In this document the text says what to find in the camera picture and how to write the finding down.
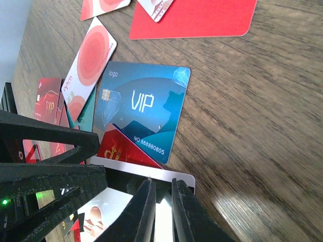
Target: red vip card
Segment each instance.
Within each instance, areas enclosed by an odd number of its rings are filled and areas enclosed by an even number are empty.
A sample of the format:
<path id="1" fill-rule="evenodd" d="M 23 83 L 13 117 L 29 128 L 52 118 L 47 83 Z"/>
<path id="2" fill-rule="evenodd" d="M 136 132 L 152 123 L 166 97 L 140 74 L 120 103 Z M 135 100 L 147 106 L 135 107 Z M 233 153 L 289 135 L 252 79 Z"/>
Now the red vip card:
<path id="1" fill-rule="evenodd" d="M 113 124 L 107 125 L 97 156 L 162 169 Z"/>
<path id="2" fill-rule="evenodd" d="M 61 82 L 60 78 L 39 79 L 34 112 L 36 120 L 54 124 Z"/>
<path id="3" fill-rule="evenodd" d="M 54 125 L 60 124 L 63 108 L 64 108 L 64 96 L 63 96 L 62 92 L 60 92 Z M 59 152 L 62 148 L 62 147 L 60 147 L 59 143 L 53 143 L 53 142 L 50 142 L 49 147 L 50 147 L 51 157 L 59 155 Z"/>
<path id="4" fill-rule="evenodd" d="M 158 24 L 137 3 L 130 39 L 241 36 L 250 28 L 256 3 L 257 0 L 176 0 Z"/>
<path id="5" fill-rule="evenodd" d="M 60 126 L 62 127 L 67 127 L 69 128 L 69 121 L 67 119 L 67 113 L 66 113 L 66 108 L 63 105 L 63 109 L 62 109 L 62 116 L 61 116 L 61 121 L 60 121 Z M 64 152 L 71 150 L 74 148 L 74 145 L 70 145 L 70 144 L 57 144 L 56 146 L 56 150 L 55 150 L 55 155 L 59 155 L 59 154 L 63 154 Z"/>

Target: blue vip card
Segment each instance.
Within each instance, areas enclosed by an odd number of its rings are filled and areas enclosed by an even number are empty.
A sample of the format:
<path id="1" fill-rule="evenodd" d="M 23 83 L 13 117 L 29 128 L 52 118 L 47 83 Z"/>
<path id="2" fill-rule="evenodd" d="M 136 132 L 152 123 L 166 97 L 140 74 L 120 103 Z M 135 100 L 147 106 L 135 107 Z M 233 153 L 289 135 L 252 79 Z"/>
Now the blue vip card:
<path id="1" fill-rule="evenodd" d="M 94 126 L 117 126 L 152 159 L 166 164 L 190 77 L 187 67 L 109 62 Z"/>
<path id="2" fill-rule="evenodd" d="M 67 118 L 69 120 L 70 127 L 74 129 L 75 126 L 79 127 L 79 130 L 92 132 L 93 115 L 95 105 L 96 86 L 93 88 L 89 98 L 86 101 L 80 115 L 75 122 L 72 121 L 69 111 L 67 110 Z"/>

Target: vip card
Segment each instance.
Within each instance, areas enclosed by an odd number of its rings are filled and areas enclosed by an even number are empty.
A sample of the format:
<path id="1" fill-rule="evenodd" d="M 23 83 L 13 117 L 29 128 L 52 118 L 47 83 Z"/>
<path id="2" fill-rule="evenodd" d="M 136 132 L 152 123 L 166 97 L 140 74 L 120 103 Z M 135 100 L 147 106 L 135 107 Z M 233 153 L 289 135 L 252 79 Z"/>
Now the vip card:
<path id="1" fill-rule="evenodd" d="M 62 92 L 60 92 L 54 125 L 60 124 L 63 108 L 64 108 L 64 97 L 63 97 Z M 49 143 L 51 157 L 59 155 L 59 153 L 58 153 L 58 151 L 60 150 L 59 145 L 60 145 L 59 143 L 55 143 L 55 142 Z"/>
<path id="2" fill-rule="evenodd" d="M 149 16 L 159 22 L 174 0 L 138 0 Z"/>
<path id="3" fill-rule="evenodd" d="M 169 160 L 190 77 L 187 67 L 109 62 L 94 126 L 114 124 L 152 159 Z"/>
<path id="4" fill-rule="evenodd" d="M 65 108 L 64 105 L 63 105 L 63 109 L 62 109 L 62 116 L 61 116 L 60 126 L 66 127 L 66 128 L 70 127 L 69 121 L 67 119 L 66 108 Z M 74 145 L 56 143 L 56 149 L 55 149 L 54 156 L 63 154 L 64 152 L 69 151 L 69 150 L 71 150 L 73 148 L 74 148 Z"/>
<path id="5" fill-rule="evenodd" d="M 60 78 L 39 79 L 34 118 L 54 124 L 61 88 Z"/>
<path id="6" fill-rule="evenodd" d="M 94 18 L 62 85 L 73 122 L 80 115 L 116 47 L 115 39 L 100 20 Z"/>

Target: wood grain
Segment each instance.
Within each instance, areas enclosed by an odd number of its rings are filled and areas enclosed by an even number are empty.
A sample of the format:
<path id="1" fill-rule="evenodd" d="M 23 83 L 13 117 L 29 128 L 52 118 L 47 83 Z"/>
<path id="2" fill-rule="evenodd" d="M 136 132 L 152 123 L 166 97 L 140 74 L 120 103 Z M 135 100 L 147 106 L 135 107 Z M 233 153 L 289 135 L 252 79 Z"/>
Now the wood grain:
<path id="1" fill-rule="evenodd" d="M 34 0 L 13 80 L 19 114 L 32 117 L 39 78 L 67 75 L 91 23 L 81 5 Z M 242 37 L 138 41 L 134 6 L 99 17 L 118 42 L 112 60 L 192 70 L 167 168 L 196 177 L 236 240 L 323 241 L 322 1 L 259 0 Z"/>

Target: white card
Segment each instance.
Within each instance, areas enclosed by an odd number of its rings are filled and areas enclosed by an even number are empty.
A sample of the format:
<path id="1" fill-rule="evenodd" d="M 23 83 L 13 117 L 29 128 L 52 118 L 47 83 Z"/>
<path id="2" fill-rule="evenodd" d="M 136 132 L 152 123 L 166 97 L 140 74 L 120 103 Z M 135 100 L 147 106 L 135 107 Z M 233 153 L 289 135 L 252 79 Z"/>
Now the white card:
<path id="1" fill-rule="evenodd" d="M 116 47 L 116 40 L 99 19 L 94 18 L 62 86 L 73 122 L 81 113 Z"/>
<path id="2" fill-rule="evenodd" d="M 149 16 L 159 22 L 174 0 L 138 0 Z"/>
<path id="3" fill-rule="evenodd" d="M 92 242 L 107 229 L 125 209 L 142 181 L 151 178 L 158 188 L 156 191 L 155 242 L 173 241 L 173 218 L 171 208 L 172 179 L 183 180 L 195 191 L 192 175 L 151 168 L 116 160 L 92 157 L 91 164 L 104 165 L 107 170 L 108 188 L 78 210 L 82 242 Z"/>
<path id="4" fill-rule="evenodd" d="M 83 0 L 81 21 L 111 12 L 130 4 L 130 0 Z"/>

